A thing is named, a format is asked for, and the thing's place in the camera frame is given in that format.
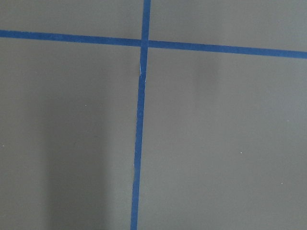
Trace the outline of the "lengthwise blue tape strip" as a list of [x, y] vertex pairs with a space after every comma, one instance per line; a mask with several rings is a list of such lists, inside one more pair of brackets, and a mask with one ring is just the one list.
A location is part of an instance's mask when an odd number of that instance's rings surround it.
[[146, 73], [147, 73], [148, 44], [149, 44], [150, 11], [151, 11], [151, 1], [145, 0], [143, 2], [143, 10], [142, 10], [140, 76], [138, 84], [136, 134], [135, 134], [134, 165], [133, 165], [134, 177], [132, 184], [131, 214], [130, 214], [131, 230], [136, 230], [138, 228], [139, 193], [140, 193], [140, 177], [141, 177], [141, 162], [142, 162], [142, 137], [143, 137], [142, 133], [143, 133], [143, 117], [144, 117]]

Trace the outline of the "long crosswise blue tape strip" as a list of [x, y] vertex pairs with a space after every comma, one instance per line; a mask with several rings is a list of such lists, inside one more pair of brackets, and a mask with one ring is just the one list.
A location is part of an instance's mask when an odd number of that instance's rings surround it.
[[[1, 30], [0, 36], [3, 38], [30, 39], [30, 40], [46, 40], [46, 41], [60, 41], [60, 42], [102, 44], [102, 45], [116, 45], [116, 46], [135, 46], [135, 47], [141, 46], [140, 39], [87, 36], [87, 35]], [[231, 54], [242, 54], [242, 55], [257, 55], [257, 56], [269, 56], [269, 57], [284, 57], [284, 58], [299, 58], [299, 59], [307, 58], [307, 53], [305, 51], [292, 51], [292, 50], [279, 50], [279, 49], [253, 48], [253, 47], [240, 47], [240, 46], [221, 46], [221, 45], [154, 41], [154, 40], [148, 41], [148, 47], [189, 50], [189, 51], [231, 53]]]

